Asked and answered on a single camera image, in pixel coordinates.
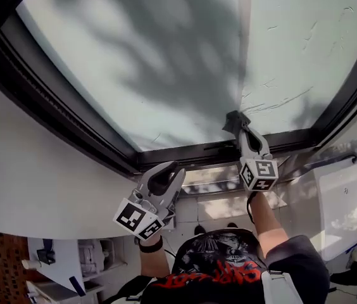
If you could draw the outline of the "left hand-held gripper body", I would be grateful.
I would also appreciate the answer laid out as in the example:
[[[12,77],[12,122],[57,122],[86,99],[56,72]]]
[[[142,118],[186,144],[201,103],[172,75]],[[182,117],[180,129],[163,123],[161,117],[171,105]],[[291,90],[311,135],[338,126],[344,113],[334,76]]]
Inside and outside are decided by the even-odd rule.
[[[140,185],[128,198],[122,199],[113,221],[141,241],[146,241],[175,216],[175,199],[175,187],[156,194]]]

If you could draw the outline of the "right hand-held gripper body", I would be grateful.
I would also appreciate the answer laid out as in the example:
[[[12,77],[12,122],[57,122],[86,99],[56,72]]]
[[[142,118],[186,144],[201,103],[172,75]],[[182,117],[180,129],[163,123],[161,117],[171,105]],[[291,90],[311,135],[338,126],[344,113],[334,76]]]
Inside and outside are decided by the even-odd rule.
[[[270,153],[243,151],[239,175],[248,191],[269,191],[279,178],[277,162]]]

